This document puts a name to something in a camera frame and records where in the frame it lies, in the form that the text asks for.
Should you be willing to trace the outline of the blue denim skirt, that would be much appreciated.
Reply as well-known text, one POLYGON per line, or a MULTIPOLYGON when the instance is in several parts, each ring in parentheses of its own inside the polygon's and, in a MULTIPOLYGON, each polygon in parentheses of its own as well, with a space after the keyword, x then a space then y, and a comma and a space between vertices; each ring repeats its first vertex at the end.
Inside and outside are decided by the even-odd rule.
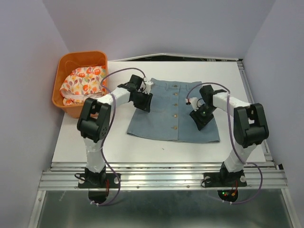
POLYGON ((190 113, 192 106, 186 104, 191 89, 194 97, 200 98, 197 82, 164 81, 152 78, 153 94, 150 112, 136 109, 127 129, 127 134, 151 140, 186 143, 219 142, 215 120, 198 130, 190 113))

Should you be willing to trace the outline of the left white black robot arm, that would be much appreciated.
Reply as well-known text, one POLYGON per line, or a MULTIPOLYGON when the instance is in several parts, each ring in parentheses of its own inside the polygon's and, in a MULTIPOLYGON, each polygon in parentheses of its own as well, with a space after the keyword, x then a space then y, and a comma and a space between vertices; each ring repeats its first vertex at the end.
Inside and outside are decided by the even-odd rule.
POLYGON ((85 142, 85 172, 76 174, 80 188, 104 188, 106 185, 106 162, 102 152, 106 136, 115 117, 116 108, 132 102, 134 107, 150 112, 153 82, 132 75, 107 95, 98 99, 85 100, 77 129, 85 142))

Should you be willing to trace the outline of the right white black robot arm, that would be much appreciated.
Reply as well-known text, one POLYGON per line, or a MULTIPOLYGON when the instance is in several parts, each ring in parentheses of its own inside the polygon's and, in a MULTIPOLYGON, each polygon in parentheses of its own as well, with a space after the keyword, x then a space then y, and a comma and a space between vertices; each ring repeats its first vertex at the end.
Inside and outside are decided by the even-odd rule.
POLYGON ((214 83, 197 85, 201 98, 186 95, 185 102, 192 106, 190 113, 198 130, 205 128, 213 119, 214 111, 227 113, 228 132, 232 146, 229 156, 218 172, 205 173, 205 188, 228 187, 234 183, 246 186, 244 166, 253 150, 269 137, 264 108, 260 103, 251 104, 231 95, 225 86, 213 89, 214 83))

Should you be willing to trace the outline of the floral orange white skirt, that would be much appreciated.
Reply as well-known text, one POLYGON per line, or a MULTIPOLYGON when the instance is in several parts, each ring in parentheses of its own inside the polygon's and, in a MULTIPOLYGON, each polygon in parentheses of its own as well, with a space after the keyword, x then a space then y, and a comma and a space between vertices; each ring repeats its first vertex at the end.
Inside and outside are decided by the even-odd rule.
POLYGON ((59 90, 63 97, 63 105, 79 105, 89 97, 97 99, 104 96, 105 76, 105 66, 87 66, 73 70, 59 90))

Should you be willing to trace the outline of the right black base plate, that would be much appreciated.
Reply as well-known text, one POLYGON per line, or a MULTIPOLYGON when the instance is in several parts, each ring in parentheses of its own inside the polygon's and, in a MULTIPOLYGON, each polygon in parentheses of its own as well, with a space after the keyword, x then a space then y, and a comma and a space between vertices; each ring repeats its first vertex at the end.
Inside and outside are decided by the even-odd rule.
POLYGON ((201 186, 204 188, 246 187, 247 181, 244 173, 220 174, 219 172, 203 173, 201 186))

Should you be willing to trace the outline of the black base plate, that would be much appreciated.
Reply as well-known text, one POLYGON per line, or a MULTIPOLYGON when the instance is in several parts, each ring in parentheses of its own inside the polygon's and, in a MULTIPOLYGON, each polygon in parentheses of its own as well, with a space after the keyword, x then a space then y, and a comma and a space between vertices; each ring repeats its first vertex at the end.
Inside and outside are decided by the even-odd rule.
POLYGON ((86 177, 84 173, 77 173, 75 177, 78 180, 78 188, 79 189, 118 189, 120 187, 120 177, 118 174, 116 177, 113 173, 107 173, 105 176, 101 178, 90 178, 86 177))
POLYGON ((220 174, 219 172, 203 173, 201 186, 204 188, 246 187, 247 181, 244 173, 220 174))

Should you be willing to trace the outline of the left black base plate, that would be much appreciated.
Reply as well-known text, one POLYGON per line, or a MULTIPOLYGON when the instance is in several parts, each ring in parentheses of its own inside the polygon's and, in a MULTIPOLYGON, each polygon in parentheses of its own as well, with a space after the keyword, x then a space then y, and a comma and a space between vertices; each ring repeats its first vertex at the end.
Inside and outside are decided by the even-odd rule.
POLYGON ((118 189, 120 187, 120 177, 118 174, 116 177, 113 173, 107 173, 105 176, 101 178, 90 178, 86 177, 84 173, 77 173, 75 177, 78 180, 78 188, 79 189, 118 189))

